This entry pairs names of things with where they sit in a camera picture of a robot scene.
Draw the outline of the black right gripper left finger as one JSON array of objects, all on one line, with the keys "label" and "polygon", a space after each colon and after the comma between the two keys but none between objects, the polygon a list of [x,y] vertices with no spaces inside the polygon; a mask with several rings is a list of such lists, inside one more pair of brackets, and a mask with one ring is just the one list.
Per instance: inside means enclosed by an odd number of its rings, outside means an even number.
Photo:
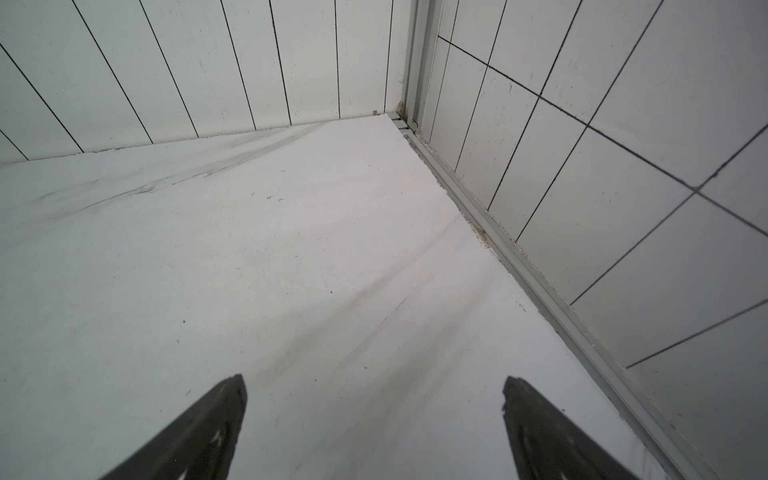
[{"label": "black right gripper left finger", "polygon": [[106,479],[225,479],[247,406],[243,376],[213,386]]}]

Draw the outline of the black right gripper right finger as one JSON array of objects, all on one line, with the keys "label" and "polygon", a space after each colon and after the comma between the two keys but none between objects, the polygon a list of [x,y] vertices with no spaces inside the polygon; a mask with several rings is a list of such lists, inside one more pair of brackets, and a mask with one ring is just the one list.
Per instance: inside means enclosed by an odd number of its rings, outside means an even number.
[{"label": "black right gripper right finger", "polygon": [[526,380],[509,376],[503,395],[503,419],[520,479],[636,477]]}]

